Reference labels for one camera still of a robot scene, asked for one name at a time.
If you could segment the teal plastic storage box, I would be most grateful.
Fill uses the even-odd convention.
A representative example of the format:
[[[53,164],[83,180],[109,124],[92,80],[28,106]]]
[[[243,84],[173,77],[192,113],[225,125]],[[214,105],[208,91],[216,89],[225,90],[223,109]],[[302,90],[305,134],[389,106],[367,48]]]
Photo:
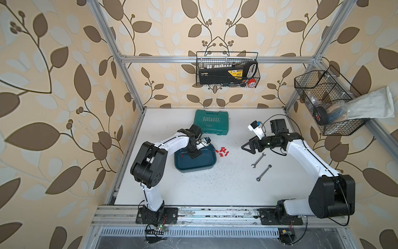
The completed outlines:
[[[217,162],[215,148],[212,144],[200,149],[201,155],[191,159],[185,149],[180,149],[174,154],[175,168],[182,172],[194,172],[211,169]]]

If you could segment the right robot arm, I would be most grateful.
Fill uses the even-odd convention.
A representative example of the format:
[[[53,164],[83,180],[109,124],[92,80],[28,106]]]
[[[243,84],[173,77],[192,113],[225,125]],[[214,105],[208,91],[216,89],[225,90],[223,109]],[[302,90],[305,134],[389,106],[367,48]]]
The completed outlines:
[[[253,121],[249,131],[255,136],[241,148],[251,154],[265,149],[283,149],[292,156],[312,179],[313,189],[308,197],[280,200],[275,215],[278,220],[292,216],[315,216],[320,219],[346,216],[355,212],[356,183],[323,161],[296,132],[290,132],[284,119],[270,122],[271,136],[265,134],[263,123]]]

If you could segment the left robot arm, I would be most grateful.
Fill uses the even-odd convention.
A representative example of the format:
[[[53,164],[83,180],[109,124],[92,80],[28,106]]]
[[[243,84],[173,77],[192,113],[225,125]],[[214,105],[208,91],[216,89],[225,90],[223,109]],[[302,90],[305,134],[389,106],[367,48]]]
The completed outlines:
[[[201,149],[211,143],[209,137],[202,138],[202,130],[196,125],[179,129],[175,135],[161,142],[145,142],[139,149],[130,173],[134,176],[145,196],[146,220],[158,222],[164,215],[164,200],[157,186],[161,181],[169,155],[185,149],[191,159],[202,154]]]

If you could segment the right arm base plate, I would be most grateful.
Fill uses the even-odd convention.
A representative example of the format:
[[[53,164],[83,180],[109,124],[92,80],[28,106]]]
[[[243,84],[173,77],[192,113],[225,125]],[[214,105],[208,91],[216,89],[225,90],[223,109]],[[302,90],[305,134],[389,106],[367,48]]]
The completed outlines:
[[[288,215],[279,208],[261,208],[257,211],[262,225],[303,225],[303,220],[300,217]]]

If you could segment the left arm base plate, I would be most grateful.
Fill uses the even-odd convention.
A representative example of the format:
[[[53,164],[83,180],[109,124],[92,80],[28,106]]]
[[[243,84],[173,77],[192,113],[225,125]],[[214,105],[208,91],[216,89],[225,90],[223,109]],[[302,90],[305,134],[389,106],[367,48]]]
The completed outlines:
[[[136,224],[164,225],[176,224],[178,208],[160,207],[158,211],[152,211],[145,206],[140,207],[136,217]]]

